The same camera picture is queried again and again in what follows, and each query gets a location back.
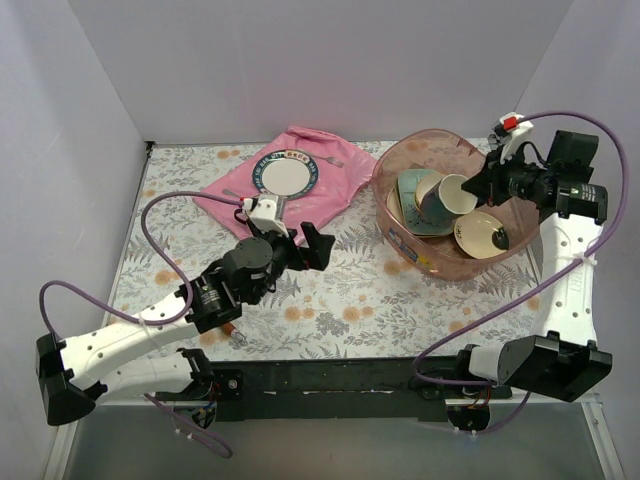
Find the dark green mug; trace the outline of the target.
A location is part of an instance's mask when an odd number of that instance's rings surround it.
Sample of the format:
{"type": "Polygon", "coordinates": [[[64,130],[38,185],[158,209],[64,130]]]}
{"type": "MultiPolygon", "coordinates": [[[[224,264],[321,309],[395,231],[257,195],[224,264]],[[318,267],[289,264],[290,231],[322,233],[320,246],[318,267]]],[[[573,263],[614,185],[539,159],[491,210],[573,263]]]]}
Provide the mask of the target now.
{"type": "Polygon", "coordinates": [[[444,175],[417,206],[421,216],[429,223],[445,225],[472,212],[477,206],[476,197],[461,189],[466,180],[460,174],[444,175]]]}

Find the cream plate black brushstroke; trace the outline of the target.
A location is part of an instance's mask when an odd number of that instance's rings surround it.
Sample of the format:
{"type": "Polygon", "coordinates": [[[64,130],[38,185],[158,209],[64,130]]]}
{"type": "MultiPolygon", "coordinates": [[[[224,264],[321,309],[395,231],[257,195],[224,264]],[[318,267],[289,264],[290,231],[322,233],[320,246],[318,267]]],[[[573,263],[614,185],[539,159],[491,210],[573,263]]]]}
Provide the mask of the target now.
{"type": "Polygon", "coordinates": [[[504,225],[492,215],[481,211],[458,218],[453,235],[457,246],[474,259],[496,257],[510,248],[510,239],[504,225]]]}

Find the mint divided rectangular tray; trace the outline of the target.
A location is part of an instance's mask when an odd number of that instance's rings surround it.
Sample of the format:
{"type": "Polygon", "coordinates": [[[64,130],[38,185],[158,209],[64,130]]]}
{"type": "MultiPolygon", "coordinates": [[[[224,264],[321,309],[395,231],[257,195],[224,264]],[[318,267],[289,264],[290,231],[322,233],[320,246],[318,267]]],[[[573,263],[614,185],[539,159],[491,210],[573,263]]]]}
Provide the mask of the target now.
{"type": "Polygon", "coordinates": [[[452,226],[437,226],[428,223],[413,207],[403,211],[403,221],[406,229],[416,237],[442,237],[453,232],[452,226]]]}

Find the cream bowl pink rim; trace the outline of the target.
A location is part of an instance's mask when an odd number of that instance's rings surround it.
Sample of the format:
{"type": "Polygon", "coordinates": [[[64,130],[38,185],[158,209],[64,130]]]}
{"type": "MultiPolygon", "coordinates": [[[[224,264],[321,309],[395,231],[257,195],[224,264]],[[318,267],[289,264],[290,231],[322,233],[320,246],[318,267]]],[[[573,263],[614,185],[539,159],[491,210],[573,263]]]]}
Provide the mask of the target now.
{"type": "Polygon", "coordinates": [[[423,198],[441,181],[443,177],[444,175],[440,172],[430,170],[421,178],[415,190],[415,202],[417,206],[421,205],[423,198]]]}

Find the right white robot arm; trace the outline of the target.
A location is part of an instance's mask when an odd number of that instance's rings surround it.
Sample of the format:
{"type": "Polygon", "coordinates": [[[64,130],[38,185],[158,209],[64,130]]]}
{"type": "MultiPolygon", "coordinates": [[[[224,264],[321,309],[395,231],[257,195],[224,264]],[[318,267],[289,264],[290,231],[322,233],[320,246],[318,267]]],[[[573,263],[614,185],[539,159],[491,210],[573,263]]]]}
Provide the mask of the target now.
{"type": "Polygon", "coordinates": [[[489,384],[572,402],[604,379],[613,357],[599,349],[592,315],[595,255],[607,219],[608,192],[594,185],[594,135],[559,131],[541,164],[525,159],[528,136],[500,130],[495,147],[465,190],[486,205],[533,203],[543,244],[540,307],[531,333],[501,347],[471,345],[452,373],[454,389],[475,397],[489,384]]]}

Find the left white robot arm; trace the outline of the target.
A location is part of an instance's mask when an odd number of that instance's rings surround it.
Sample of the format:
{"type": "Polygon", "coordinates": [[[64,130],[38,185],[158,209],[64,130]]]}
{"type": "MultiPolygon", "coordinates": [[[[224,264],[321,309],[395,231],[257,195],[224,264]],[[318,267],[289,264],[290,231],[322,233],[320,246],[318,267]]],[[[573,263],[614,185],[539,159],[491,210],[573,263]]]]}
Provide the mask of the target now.
{"type": "Polygon", "coordinates": [[[36,341],[36,374],[46,421],[61,426],[84,418],[107,398],[149,391],[205,398],[214,385],[207,357],[182,350],[152,360],[148,353],[225,325],[275,290],[285,270],[327,268],[335,238],[310,222],[296,233],[254,229],[198,277],[135,315],[133,322],[108,325],[62,339],[49,332],[36,341]]]}

